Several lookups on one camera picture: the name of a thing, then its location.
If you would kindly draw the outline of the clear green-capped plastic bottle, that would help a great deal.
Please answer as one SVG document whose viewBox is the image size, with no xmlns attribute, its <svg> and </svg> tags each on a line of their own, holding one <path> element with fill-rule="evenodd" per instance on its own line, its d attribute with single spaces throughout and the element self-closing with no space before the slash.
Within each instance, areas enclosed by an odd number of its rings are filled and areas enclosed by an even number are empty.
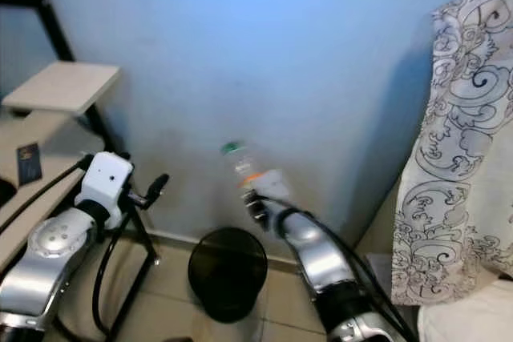
<svg viewBox="0 0 513 342">
<path fill-rule="evenodd" d="M 220 154 L 231 167 L 238 191 L 267 195 L 265 181 L 270 169 L 259 162 L 244 142 L 231 141 L 221 145 Z"/>
</svg>

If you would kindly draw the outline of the white swirl-patterned curtain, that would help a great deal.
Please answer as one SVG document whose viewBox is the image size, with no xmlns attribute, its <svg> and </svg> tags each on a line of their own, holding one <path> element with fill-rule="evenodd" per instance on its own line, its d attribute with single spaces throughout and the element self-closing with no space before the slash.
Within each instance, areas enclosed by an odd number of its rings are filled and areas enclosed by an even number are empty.
<svg viewBox="0 0 513 342">
<path fill-rule="evenodd" d="M 401 172 L 391 298 L 462 300 L 513 276 L 513 0 L 433 14 L 429 99 Z"/>
</svg>

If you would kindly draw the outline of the small dark blue card box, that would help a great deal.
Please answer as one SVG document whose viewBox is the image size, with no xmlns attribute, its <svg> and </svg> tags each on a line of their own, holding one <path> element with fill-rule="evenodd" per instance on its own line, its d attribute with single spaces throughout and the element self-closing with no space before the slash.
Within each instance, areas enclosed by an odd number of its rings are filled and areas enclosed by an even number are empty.
<svg viewBox="0 0 513 342">
<path fill-rule="evenodd" d="M 40 147 L 37 142 L 16 148 L 15 160 L 19 186 L 33 183 L 43 177 Z"/>
</svg>

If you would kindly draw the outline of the small beige wooden shelf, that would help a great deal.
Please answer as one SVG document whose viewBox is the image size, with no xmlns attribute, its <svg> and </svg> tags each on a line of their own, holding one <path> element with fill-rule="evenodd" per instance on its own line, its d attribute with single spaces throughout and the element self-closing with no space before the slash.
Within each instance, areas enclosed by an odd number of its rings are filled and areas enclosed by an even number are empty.
<svg viewBox="0 0 513 342">
<path fill-rule="evenodd" d="M 116 65 L 53 62 L 5 96 L 2 106 L 83 115 L 120 75 L 121 68 Z"/>
</svg>

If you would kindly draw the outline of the black metal desk frame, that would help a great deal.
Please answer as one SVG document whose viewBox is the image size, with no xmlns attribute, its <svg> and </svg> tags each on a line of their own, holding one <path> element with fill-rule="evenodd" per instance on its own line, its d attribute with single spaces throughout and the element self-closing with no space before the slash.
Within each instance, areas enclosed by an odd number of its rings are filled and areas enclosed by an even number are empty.
<svg viewBox="0 0 513 342">
<path fill-rule="evenodd" d="M 54 2 L 51 0 L 0 0 L 0 3 L 3 6 L 18 6 L 18 8 L 33 10 L 39 18 L 56 58 L 65 62 L 76 63 L 72 46 L 67 41 L 65 31 L 63 31 L 61 22 L 59 22 L 59 17 L 56 16 Z M 144 207 L 130 206 L 126 218 L 118 222 L 117 228 L 105 232 L 106 249 L 103 251 L 103 257 L 100 258 L 98 269 L 96 269 L 91 296 L 93 324 L 105 336 L 103 342 L 117 341 L 126 317 L 131 313 L 133 302 L 135 302 L 142 288 L 142 283 L 147 278 L 147 275 L 149 275 L 151 268 L 159 262 L 154 240 L 151 239 L 147 230 L 144 229 L 142 216 L 139 213 L 142 209 Z M 143 248 L 144 258 L 140 262 L 138 270 L 133 272 L 131 286 L 129 286 L 124 299 L 119 303 L 112 324 L 106 326 L 102 321 L 102 316 L 100 316 L 100 290 L 102 290 L 103 284 L 105 284 L 105 279 L 113 279 L 114 270 L 110 268 L 109 264 L 113 260 L 118 244 L 126 239 Z"/>
</svg>

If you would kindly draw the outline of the black round waste bin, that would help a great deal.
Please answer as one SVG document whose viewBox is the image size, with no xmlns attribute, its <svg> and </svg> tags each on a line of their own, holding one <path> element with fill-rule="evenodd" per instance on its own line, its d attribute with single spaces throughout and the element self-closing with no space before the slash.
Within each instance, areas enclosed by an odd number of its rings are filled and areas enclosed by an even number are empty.
<svg viewBox="0 0 513 342">
<path fill-rule="evenodd" d="M 256 236 L 224 226 L 201 237 L 191 251 L 188 281 L 209 319 L 233 324 L 252 313 L 270 264 Z"/>
</svg>

